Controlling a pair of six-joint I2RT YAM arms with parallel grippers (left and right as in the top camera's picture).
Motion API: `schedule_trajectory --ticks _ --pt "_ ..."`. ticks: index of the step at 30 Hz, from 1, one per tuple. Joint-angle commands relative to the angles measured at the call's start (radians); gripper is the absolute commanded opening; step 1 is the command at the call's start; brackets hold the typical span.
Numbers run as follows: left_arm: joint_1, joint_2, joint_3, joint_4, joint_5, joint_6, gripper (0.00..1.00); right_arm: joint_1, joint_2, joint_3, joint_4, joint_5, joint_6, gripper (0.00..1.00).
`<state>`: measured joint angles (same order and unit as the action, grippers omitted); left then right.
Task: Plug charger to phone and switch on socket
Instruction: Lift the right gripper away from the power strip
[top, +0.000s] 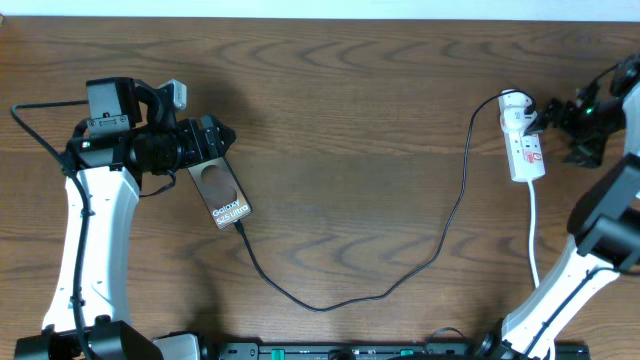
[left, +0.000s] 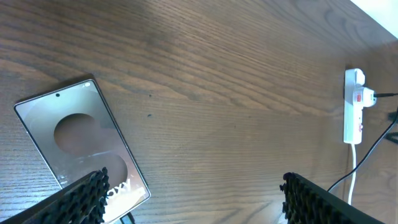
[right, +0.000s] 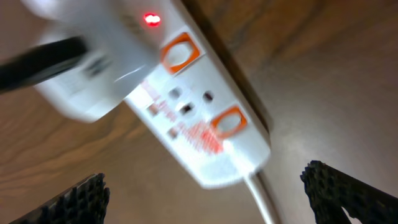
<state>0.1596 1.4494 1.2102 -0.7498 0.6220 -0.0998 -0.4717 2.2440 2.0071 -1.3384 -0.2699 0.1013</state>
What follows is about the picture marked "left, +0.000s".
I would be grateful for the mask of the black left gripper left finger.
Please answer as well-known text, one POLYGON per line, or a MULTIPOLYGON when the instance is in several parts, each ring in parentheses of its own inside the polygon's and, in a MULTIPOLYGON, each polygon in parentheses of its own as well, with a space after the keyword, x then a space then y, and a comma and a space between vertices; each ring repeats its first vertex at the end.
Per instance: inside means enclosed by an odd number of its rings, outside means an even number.
POLYGON ((107 168, 90 172, 4 224, 104 223, 109 190, 107 168))

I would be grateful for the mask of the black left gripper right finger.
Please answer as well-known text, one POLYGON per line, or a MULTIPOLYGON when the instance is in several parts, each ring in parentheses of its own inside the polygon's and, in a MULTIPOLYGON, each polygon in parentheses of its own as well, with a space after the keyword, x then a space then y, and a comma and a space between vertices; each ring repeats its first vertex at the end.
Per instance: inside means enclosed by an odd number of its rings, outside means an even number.
POLYGON ((299 174, 283 175, 282 212, 288 223, 382 224, 299 174))

